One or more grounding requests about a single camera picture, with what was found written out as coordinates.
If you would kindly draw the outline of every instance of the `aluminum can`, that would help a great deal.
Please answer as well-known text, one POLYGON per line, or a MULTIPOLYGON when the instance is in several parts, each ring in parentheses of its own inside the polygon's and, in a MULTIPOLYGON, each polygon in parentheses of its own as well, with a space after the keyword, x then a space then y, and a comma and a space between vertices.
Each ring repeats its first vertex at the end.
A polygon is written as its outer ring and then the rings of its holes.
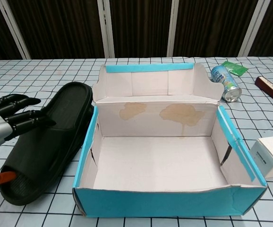
POLYGON ((235 102, 241 96, 241 88, 233 79, 232 75, 223 65, 215 66, 211 70, 213 82, 220 82, 224 86, 222 98, 227 102, 235 102))

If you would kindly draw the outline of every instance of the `green packet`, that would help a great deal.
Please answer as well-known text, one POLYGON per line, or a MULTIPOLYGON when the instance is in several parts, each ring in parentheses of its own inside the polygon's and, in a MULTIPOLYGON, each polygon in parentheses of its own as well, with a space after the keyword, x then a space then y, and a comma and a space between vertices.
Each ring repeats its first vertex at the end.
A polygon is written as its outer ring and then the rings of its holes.
POLYGON ((226 69, 236 75, 236 76, 241 76, 242 74, 244 74, 248 69, 246 67, 243 67, 241 65, 238 65, 238 64, 235 64, 235 63, 232 63, 232 62, 229 62, 229 61, 225 61, 223 64, 222 64, 224 67, 226 67, 226 69))

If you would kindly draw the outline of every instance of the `orange part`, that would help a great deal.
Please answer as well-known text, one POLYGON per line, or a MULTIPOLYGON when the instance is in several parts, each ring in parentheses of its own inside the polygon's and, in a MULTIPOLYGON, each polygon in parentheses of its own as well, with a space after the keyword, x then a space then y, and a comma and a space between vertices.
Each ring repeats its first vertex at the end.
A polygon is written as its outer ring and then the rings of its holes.
POLYGON ((3 172, 0 173, 0 183, 6 183, 16 178, 15 172, 3 172))

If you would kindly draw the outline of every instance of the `grid pattern tablecloth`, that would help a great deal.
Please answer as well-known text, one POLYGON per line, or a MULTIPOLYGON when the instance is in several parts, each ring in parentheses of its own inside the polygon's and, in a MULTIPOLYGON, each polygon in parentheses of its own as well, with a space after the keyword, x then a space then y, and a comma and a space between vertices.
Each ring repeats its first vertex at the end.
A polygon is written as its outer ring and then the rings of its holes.
MULTIPOLYGON (((70 81, 92 86, 102 64, 154 64, 199 62, 208 72, 224 61, 241 63, 248 71, 235 80, 242 88, 238 102, 222 105, 245 138, 248 148, 260 137, 273 136, 273 99, 254 85, 263 75, 273 83, 273 57, 242 58, 129 58, 0 61, 0 97, 9 93, 37 97, 42 102, 25 110, 40 109, 70 81)), ((16 139, 0 146, 0 168, 16 139)), ((261 200, 244 216, 199 218, 85 218, 77 210, 71 194, 80 152, 55 185, 35 202, 13 206, 0 194, 0 227, 273 227, 273 178, 261 200)))

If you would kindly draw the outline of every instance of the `white box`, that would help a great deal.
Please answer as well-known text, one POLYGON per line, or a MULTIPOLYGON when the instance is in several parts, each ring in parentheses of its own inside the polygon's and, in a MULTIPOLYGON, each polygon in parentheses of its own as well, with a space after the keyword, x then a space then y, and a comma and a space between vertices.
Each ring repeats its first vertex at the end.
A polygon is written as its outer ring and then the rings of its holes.
POLYGON ((266 182, 201 64, 102 66, 73 185, 89 217, 241 215, 266 182))
POLYGON ((273 137, 258 139, 250 153, 262 174, 273 177, 273 137))

